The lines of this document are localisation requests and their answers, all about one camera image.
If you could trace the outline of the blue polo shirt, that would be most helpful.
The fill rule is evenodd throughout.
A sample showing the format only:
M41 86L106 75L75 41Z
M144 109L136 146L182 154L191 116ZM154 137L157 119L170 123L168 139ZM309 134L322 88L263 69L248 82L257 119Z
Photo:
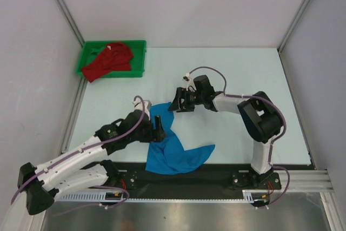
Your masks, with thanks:
M178 136L171 130L174 114L168 108L171 105L161 103L150 109L151 117L161 118L166 137L162 142L149 144L145 170L160 175L186 174L198 169L210 157L214 144L185 150Z

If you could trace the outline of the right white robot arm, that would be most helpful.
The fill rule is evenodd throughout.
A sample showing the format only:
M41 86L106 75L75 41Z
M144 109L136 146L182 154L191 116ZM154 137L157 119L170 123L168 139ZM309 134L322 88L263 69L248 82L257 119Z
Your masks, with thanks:
M203 105L213 112L239 114L245 128L254 141L251 170L243 187L267 187L269 176L273 173L271 165L272 144L279 135L285 122L265 92L259 91L252 96L232 97L223 91L215 91L207 75L191 78L185 88L178 87L169 111L177 113L193 112L195 106Z

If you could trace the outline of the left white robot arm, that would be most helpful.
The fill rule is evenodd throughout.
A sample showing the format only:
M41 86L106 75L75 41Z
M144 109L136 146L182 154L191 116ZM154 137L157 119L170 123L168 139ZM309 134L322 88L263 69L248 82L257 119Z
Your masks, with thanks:
M26 195L29 215L36 215L61 197L86 188L125 186L116 165L106 156L133 142L161 142L166 137L160 116L150 118L139 110L125 119L102 126L74 150L49 162L22 165L18 190Z

